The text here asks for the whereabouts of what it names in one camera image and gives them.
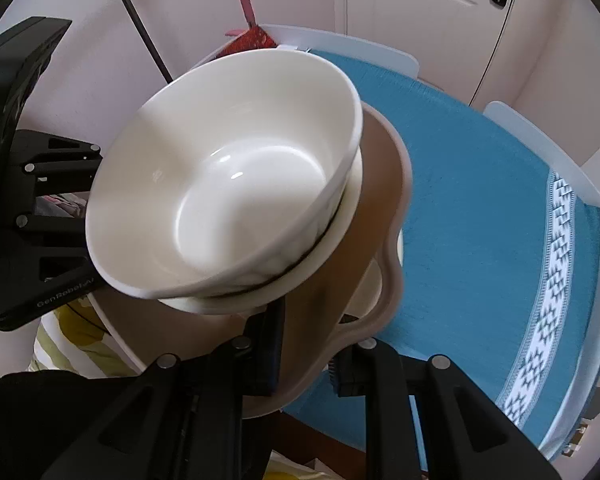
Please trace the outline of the white duck cartoon plate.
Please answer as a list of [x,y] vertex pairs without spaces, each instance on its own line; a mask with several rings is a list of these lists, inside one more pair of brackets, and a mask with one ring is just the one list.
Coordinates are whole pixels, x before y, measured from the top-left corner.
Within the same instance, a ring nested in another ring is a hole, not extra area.
[[[402,229],[400,229],[398,238],[396,239],[396,254],[398,255],[400,267],[402,268],[404,254]],[[340,325],[355,322],[375,311],[378,301],[381,300],[383,294],[382,291],[384,290],[383,273],[384,268],[381,267],[378,261],[375,258],[370,260],[370,264],[366,268],[362,280],[358,283],[358,287],[355,289],[346,310],[344,310],[343,315],[341,315],[339,320]],[[383,319],[385,320],[385,326],[389,324],[392,318],[394,318],[398,309],[399,303],[391,308],[385,306],[380,309],[382,310],[381,313],[384,314]]]

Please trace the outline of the striped green bedsheet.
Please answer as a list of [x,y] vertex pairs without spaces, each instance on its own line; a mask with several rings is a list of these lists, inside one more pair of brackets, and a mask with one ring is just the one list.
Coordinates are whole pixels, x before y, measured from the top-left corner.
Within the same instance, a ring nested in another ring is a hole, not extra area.
[[87,378],[138,374],[87,297],[42,316],[28,370],[68,370]]

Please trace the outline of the red blue snack packet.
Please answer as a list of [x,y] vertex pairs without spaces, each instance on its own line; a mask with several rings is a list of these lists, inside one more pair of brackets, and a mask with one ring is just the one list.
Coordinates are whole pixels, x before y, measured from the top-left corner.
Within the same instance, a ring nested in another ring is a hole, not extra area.
[[274,39],[259,25],[254,25],[235,37],[227,46],[225,46],[217,55],[216,58],[224,58],[224,56],[235,53],[261,50],[275,49],[277,47]]

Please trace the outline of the red pink stick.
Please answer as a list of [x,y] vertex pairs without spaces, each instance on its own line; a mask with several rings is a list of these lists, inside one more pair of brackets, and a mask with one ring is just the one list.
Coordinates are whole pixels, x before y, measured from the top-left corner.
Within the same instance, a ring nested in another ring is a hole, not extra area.
[[247,27],[244,29],[235,28],[235,29],[228,30],[224,34],[225,37],[237,38],[238,36],[242,36],[243,34],[246,34],[247,32],[254,32],[258,27],[258,23],[256,20],[256,14],[254,13],[251,0],[239,0],[239,3],[240,3],[240,7],[242,8],[242,14],[244,14],[244,18],[245,18]]

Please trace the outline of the blue patterned tablecloth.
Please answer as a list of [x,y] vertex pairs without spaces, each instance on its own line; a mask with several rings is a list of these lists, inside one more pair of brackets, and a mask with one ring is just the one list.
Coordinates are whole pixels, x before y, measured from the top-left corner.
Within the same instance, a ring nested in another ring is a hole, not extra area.
[[600,198],[513,125],[401,73],[413,58],[297,28],[396,128],[411,156],[404,292],[379,339],[448,356],[547,458],[562,452],[600,378]]

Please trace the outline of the brown flower-shaped plate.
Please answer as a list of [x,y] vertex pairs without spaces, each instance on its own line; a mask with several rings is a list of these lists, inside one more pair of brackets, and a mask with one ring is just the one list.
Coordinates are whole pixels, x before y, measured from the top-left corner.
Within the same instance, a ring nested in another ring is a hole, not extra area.
[[[363,110],[363,181],[355,215],[346,235],[318,271],[278,298],[285,301],[279,383],[266,400],[245,398],[247,418],[274,413],[298,399],[339,350],[384,328],[380,309],[393,307],[402,295],[396,239],[411,198],[411,159],[388,119],[369,105]],[[384,268],[381,300],[365,318],[340,325],[341,315],[373,258]],[[166,352],[182,358],[202,356],[242,332],[248,318],[265,308],[224,315],[193,314],[158,300],[125,296],[110,287],[93,292],[90,301],[138,370]]]

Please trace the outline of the large white bowl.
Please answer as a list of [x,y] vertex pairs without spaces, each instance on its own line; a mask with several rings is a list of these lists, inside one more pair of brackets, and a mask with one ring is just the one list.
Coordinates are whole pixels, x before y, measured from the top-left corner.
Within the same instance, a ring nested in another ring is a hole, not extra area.
[[260,287],[211,298],[160,299],[162,304],[182,312],[203,315],[224,315],[254,311],[283,297],[307,281],[330,258],[346,235],[355,215],[363,181],[362,153],[356,153],[350,176],[344,187],[340,204],[329,225],[311,250],[285,273]]

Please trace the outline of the small white bowl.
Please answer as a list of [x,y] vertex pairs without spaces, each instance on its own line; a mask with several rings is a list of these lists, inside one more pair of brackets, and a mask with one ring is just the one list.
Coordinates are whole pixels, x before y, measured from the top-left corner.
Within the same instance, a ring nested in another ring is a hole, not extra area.
[[88,252],[120,292],[213,297],[256,287],[323,235],[363,130],[349,76],[263,49],[190,70],[148,100],[100,163]]

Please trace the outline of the black clothes rack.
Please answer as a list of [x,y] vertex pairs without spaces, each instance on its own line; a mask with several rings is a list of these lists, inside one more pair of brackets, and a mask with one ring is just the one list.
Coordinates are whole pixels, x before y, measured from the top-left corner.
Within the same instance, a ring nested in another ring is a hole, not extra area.
[[122,2],[122,6],[124,6],[126,14],[129,15],[129,18],[140,36],[140,40],[142,40],[143,45],[148,51],[152,62],[154,62],[155,66],[158,68],[163,80],[166,84],[170,84],[173,81],[173,77],[170,73],[170,70],[166,67],[166,63],[163,62],[163,59],[158,52],[158,49],[149,35],[148,30],[146,29],[142,19],[140,18],[140,14],[138,14],[136,7],[132,0],[120,0]]

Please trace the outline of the white panel door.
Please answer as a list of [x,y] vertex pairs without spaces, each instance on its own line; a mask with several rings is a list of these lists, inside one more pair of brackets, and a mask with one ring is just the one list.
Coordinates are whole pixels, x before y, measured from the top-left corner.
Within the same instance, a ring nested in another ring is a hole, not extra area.
[[512,0],[346,0],[346,33],[419,62],[419,78],[466,104],[482,83]]

